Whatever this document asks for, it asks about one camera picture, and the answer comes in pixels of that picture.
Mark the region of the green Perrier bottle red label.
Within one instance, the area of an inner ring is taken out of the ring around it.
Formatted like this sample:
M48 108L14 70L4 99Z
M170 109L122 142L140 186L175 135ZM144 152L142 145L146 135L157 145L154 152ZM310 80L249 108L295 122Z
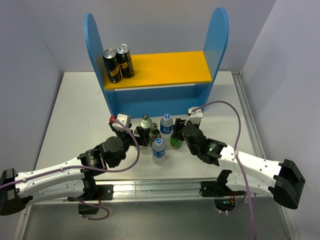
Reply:
M158 125L153 122L150 127L150 132L149 132L149 145L152 146L153 142L157 139L161 138L161 132L158 129Z

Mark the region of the green Perrier bottle yellow label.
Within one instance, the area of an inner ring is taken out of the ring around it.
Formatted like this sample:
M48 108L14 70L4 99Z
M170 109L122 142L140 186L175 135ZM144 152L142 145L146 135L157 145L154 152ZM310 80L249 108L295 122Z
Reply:
M177 150L183 146L184 141L180 140L178 137L176 137L174 134L172 134L170 136L169 143L173 149Z

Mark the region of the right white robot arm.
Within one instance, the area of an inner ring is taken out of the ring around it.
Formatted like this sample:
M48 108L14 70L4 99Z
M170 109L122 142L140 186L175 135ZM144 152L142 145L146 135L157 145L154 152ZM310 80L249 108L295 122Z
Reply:
M235 151L224 142L207 138L199 125L185 119L175 120L173 137L184 141L190 153L204 163L222 169L216 180L201 182L199 193L203 197L256 193L288 209L298 208L306 180L293 161L272 161Z

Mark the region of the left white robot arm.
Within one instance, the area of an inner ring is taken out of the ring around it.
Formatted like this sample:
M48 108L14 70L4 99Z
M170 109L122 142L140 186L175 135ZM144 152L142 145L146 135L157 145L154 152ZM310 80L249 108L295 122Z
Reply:
M115 173L131 146L149 144L150 128L137 126L134 136L129 126L118 120L109 122L115 133L96 147L63 163L29 172L6 169L0 177L0 214L13 215L38 202L67 197L89 201L96 197L95 176Z

